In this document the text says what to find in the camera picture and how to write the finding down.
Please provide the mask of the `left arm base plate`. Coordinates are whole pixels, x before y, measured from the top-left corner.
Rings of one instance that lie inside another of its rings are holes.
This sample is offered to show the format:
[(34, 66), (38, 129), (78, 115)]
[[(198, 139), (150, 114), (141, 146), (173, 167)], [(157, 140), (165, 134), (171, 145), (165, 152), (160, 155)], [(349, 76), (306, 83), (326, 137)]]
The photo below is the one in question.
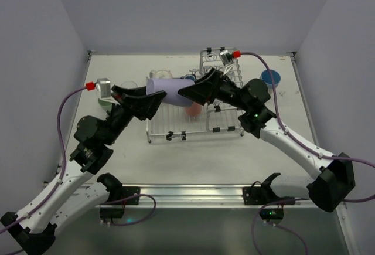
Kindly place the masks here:
[(139, 198), (131, 196), (139, 195), (141, 188), (139, 186), (122, 186), (110, 191), (108, 199), (104, 202), (106, 205), (138, 205)]

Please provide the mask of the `clear plastic tumbler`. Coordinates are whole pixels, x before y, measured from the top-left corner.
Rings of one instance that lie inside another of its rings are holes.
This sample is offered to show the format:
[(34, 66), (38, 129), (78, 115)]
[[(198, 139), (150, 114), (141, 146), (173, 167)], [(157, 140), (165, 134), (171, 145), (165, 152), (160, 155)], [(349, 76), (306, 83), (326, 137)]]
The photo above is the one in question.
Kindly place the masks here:
[(134, 81), (124, 81), (121, 84), (121, 87), (124, 88), (124, 89), (135, 89), (135, 88), (138, 87), (138, 85)]

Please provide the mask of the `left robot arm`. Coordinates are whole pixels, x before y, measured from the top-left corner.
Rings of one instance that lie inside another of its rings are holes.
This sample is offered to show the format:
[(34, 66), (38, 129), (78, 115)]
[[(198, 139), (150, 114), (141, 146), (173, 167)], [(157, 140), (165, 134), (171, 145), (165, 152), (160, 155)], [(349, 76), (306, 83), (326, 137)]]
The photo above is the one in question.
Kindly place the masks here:
[(133, 118), (150, 120), (157, 112), (165, 91), (147, 94), (145, 87), (111, 89), (112, 108), (105, 119), (87, 115), (79, 120), (74, 138), (78, 146), (70, 157), (62, 156), (60, 173), (24, 208), (1, 217), (4, 231), (17, 241), (26, 254), (43, 254), (56, 235), (69, 223), (97, 205), (126, 205), (141, 194), (126, 195), (122, 183), (112, 174), (98, 177), (85, 192), (75, 195), (94, 177), (113, 154), (115, 143)]

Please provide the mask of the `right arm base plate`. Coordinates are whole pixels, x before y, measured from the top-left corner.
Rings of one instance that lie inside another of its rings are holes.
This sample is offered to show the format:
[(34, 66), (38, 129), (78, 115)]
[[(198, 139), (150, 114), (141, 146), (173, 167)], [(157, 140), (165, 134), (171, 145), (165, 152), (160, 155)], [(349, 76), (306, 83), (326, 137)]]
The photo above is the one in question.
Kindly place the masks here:
[(261, 186), (243, 187), (242, 197), (245, 205), (266, 205), (273, 202), (293, 205), (296, 202), (294, 198), (279, 197), (270, 188), (263, 188)]

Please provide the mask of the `light blue plastic cup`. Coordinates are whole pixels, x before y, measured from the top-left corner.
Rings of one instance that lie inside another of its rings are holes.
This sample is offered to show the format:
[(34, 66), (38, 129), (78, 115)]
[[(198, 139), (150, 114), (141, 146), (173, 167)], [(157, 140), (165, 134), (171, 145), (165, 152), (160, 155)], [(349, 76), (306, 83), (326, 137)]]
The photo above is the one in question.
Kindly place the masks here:
[(277, 85), (279, 85), (281, 82), (281, 75), (275, 70), (264, 70), (260, 75), (260, 79), (264, 81), (269, 88), (272, 87), (272, 84), (277, 87)]

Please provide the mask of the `lavender plastic cup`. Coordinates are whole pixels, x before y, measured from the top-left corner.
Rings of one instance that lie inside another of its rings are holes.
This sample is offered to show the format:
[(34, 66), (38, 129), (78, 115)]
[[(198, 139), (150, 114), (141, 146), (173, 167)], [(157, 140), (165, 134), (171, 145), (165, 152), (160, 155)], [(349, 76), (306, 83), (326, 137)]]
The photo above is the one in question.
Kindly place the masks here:
[(150, 78), (146, 81), (146, 94), (165, 91), (166, 96), (162, 101), (163, 103), (179, 107), (190, 107), (193, 101), (181, 96), (178, 91), (191, 85), (194, 85), (194, 81), (190, 79)]

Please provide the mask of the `pink plastic cup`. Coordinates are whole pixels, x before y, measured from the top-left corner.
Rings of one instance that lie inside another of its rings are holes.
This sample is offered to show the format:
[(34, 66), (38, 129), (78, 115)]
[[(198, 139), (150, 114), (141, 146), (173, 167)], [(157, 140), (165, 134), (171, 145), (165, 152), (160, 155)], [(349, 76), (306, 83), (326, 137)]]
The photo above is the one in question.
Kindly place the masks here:
[(185, 108), (185, 113), (190, 117), (196, 117), (202, 112), (202, 106), (197, 103), (193, 103), (190, 107)]

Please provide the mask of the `beige plastic cup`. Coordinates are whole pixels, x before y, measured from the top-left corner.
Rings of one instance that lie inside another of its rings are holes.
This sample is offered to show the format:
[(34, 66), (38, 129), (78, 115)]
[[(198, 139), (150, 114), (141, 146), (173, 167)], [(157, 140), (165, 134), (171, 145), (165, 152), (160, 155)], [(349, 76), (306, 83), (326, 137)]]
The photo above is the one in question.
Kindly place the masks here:
[(272, 85), (272, 84), (267, 83), (267, 82), (265, 82), (265, 84), (266, 84), (266, 86), (267, 86), (267, 91), (268, 91), (268, 93), (269, 93), (270, 95), (272, 95), (272, 94), (275, 92), (275, 90), (276, 90), (276, 88), (277, 88), (277, 86), (278, 86), (278, 84), (274, 84), (274, 85)]

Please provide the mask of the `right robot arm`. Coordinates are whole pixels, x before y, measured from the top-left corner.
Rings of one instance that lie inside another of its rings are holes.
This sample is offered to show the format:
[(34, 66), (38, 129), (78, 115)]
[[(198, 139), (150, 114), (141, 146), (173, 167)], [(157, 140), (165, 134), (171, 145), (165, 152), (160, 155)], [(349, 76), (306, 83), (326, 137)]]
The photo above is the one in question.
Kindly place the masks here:
[(312, 178), (306, 186), (308, 198), (325, 212), (333, 212), (355, 187), (349, 156), (324, 150), (286, 126), (265, 105), (271, 96), (262, 80), (252, 79), (237, 87), (223, 72), (211, 69), (178, 93), (200, 105), (219, 100), (243, 111), (238, 117), (243, 130), (278, 148), (301, 166)]

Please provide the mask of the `green plastic cup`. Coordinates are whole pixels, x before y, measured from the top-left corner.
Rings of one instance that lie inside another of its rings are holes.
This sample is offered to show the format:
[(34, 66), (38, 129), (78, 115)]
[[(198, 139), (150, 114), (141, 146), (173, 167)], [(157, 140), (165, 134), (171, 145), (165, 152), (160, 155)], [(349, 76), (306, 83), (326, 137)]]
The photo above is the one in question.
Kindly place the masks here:
[(108, 114), (111, 112), (113, 108), (113, 103), (111, 101), (106, 101), (102, 99), (98, 99), (99, 106)]

